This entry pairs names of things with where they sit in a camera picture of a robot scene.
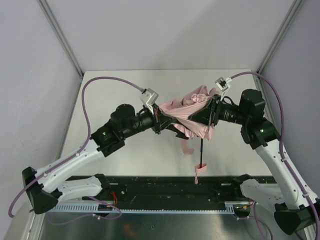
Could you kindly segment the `aluminium corner post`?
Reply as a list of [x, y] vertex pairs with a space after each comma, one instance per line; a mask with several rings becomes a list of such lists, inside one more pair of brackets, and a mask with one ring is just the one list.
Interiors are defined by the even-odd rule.
[[279, 29], [275, 34], [275, 37], [273, 38], [266, 54], [264, 55], [259, 67], [256, 70], [258, 74], [262, 74], [272, 60], [274, 54], [281, 45], [281, 42], [286, 36], [286, 33], [293, 24], [295, 18], [297, 17], [305, 2], [305, 0], [294, 0], [292, 2], [287, 14], [285, 15]]
[[50, 27], [52, 28], [52, 31], [54, 32], [57, 40], [59, 41], [63, 51], [67, 55], [72, 67], [76, 71], [79, 78], [82, 80], [84, 77], [84, 72], [80, 67], [80, 64], [65, 36], [63, 33], [63, 30], [60, 27], [59, 22], [57, 21], [57, 18], [55, 17], [54, 12], [52, 11], [49, 3], [47, 0], [37, 0], [38, 5], [40, 6], [45, 18], [47, 19]]

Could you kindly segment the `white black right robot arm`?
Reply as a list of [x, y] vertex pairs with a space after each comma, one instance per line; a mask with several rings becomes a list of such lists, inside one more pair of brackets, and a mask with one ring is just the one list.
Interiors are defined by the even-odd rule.
[[238, 105], [226, 103], [222, 96], [193, 93], [190, 99], [202, 104], [188, 119], [216, 126], [219, 121], [241, 125], [243, 141], [257, 153], [275, 179], [280, 193], [260, 186], [251, 176], [235, 178], [240, 194], [254, 200], [273, 214], [280, 229], [287, 235], [315, 225], [315, 239], [320, 238], [320, 198], [294, 168], [281, 146], [281, 136], [275, 126], [264, 117], [265, 100], [255, 89], [242, 92]]

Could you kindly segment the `aluminium corner post right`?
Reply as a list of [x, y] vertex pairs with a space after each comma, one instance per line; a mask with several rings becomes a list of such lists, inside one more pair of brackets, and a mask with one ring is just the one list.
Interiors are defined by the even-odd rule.
[[286, 33], [293, 24], [295, 18], [297, 17], [305, 2], [305, 0], [294, 0], [292, 2], [287, 14], [285, 15], [279, 29], [275, 34], [275, 37], [273, 38], [266, 54], [264, 55], [259, 67], [256, 70], [258, 74], [262, 74], [272, 60], [274, 54], [281, 45], [281, 42], [286, 36]]

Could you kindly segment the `pink folding umbrella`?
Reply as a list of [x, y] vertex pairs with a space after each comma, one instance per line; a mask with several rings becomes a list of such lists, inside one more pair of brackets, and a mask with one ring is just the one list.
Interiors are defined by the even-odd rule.
[[173, 129], [182, 132], [187, 138], [199, 137], [202, 140], [212, 140], [214, 127], [211, 123], [198, 123], [188, 119], [192, 114], [202, 110], [212, 100], [217, 91], [212, 88], [208, 91], [205, 85], [201, 85], [188, 93], [183, 99], [174, 99], [159, 106], [161, 111], [175, 118], [178, 123], [173, 124]]

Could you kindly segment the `aluminium corner post left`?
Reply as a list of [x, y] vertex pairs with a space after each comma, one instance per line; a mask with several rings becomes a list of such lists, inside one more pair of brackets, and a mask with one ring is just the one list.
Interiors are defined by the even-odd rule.
[[54, 32], [57, 40], [59, 41], [63, 51], [67, 55], [72, 67], [76, 71], [79, 78], [82, 80], [84, 77], [84, 72], [80, 67], [80, 64], [65, 36], [63, 33], [63, 30], [60, 27], [59, 22], [57, 21], [57, 18], [55, 17], [54, 12], [52, 11], [49, 3], [47, 0], [37, 0], [38, 5], [40, 6], [45, 18], [47, 19], [50, 27], [52, 28], [52, 31]]

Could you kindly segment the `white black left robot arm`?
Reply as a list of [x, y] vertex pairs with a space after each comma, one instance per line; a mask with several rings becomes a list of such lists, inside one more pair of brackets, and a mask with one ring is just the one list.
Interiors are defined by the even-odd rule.
[[45, 167], [25, 168], [22, 179], [33, 211], [43, 214], [63, 200], [101, 195], [109, 187], [109, 182], [102, 174], [90, 177], [86, 183], [68, 181], [68, 178], [85, 165], [106, 158], [124, 147], [125, 140], [131, 136], [148, 129], [156, 134], [167, 129], [175, 132], [177, 137], [186, 138], [184, 133], [174, 127], [177, 123], [175, 118], [162, 113], [157, 105], [153, 107], [154, 113], [146, 107], [135, 112], [132, 105], [121, 104], [106, 124], [89, 134], [78, 150]]

